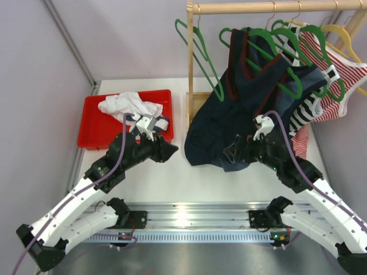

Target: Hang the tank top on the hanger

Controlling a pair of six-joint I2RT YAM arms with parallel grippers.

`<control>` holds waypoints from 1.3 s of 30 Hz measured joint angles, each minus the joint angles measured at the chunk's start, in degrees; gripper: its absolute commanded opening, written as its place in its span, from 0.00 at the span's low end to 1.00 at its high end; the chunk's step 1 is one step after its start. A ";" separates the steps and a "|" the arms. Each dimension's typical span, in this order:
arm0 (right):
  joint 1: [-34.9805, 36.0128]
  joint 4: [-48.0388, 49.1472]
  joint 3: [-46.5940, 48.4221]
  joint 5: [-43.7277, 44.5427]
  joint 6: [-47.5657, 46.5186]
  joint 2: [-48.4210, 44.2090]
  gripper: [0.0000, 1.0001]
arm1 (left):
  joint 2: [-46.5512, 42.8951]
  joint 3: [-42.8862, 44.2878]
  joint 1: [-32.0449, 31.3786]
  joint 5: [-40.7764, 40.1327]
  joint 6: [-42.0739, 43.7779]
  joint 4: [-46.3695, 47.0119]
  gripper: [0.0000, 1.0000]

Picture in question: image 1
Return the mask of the white printed tank top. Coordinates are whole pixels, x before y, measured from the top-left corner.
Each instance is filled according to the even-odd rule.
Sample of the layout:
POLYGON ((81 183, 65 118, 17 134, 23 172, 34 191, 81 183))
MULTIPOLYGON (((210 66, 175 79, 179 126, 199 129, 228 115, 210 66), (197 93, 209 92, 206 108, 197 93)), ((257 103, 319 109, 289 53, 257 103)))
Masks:
POLYGON ((170 120, 162 115, 162 104, 143 101, 138 92, 123 92, 118 95, 107 96, 97 107, 102 113, 112 116, 121 123, 125 113, 140 116, 150 115, 156 120, 153 125, 153 133, 166 131, 170 123, 170 120))

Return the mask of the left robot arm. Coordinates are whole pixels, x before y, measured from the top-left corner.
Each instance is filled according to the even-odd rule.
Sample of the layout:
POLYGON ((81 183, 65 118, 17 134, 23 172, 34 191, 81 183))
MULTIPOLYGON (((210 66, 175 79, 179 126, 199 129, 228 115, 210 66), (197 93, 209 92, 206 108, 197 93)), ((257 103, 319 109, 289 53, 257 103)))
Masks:
POLYGON ((81 215, 125 180, 129 169, 148 159, 164 163, 177 151, 178 146, 167 142, 162 135, 149 139, 144 133, 138 141, 131 133, 116 135, 106 154, 92 164, 51 211, 16 230, 39 270, 53 269, 76 245, 92 235, 130 223, 130 209, 120 198, 111 198, 88 216, 81 215))

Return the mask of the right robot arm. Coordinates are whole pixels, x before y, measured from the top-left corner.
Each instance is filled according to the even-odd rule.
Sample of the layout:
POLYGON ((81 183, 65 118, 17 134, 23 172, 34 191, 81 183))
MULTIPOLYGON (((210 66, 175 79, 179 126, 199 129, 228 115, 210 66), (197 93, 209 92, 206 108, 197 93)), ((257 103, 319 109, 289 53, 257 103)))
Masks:
POLYGON ((287 136, 272 131, 259 137, 236 136, 224 149, 230 162, 259 162, 275 171, 281 184, 291 189, 323 217, 302 212, 285 197, 267 206, 273 227, 293 227, 328 250, 348 274, 366 274, 366 222, 331 188, 323 174, 308 160, 296 157, 287 136))

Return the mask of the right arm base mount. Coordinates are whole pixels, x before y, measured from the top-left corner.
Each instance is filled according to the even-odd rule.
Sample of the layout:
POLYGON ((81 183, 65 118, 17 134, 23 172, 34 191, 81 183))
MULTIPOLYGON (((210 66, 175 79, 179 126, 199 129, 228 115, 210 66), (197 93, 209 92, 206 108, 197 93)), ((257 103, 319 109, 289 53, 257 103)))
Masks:
POLYGON ((280 215, 268 210, 250 210, 249 224, 250 228, 259 232, 267 232, 270 229, 282 228, 283 224, 280 215))

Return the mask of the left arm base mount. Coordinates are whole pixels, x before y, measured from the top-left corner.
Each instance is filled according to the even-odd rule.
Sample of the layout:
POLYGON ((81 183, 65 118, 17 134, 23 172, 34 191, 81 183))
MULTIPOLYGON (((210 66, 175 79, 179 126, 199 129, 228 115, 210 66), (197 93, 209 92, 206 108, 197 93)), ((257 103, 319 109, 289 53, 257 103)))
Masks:
POLYGON ((147 224, 146 211, 129 211, 118 218, 114 229, 144 229, 147 224))

